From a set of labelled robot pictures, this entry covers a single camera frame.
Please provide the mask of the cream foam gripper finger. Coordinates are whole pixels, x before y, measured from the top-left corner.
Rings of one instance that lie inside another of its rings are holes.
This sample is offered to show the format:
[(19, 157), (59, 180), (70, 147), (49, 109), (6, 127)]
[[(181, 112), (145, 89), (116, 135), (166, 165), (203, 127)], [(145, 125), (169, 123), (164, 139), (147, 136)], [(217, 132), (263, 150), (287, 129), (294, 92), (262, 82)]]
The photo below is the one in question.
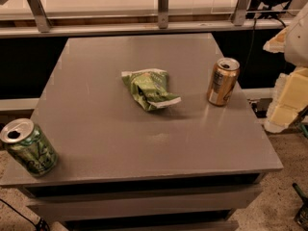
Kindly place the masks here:
[(298, 66), (289, 75), (281, 73), (275, 82), (264, 127), (268, 132), (287, 129), (308, 106), (308, 68)]
[(268, 40), (263, 49), (270, 53), (283, 53), (285, 51), (285, 38), (288, 28), (281, 30), (276, 36)]

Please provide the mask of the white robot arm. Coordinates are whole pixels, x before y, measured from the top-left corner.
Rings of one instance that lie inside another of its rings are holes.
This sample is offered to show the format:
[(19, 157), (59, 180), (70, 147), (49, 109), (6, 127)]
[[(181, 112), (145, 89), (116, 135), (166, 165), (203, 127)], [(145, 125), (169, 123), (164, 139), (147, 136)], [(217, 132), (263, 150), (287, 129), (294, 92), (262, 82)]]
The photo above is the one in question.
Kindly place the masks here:
[(277, 78), (264, 122), (268, 132), (280, 133), (308, 107), (308, 4), (263, 49), (283, 53), (285, 61), (295, 66), (290, 74), (281, 73)]

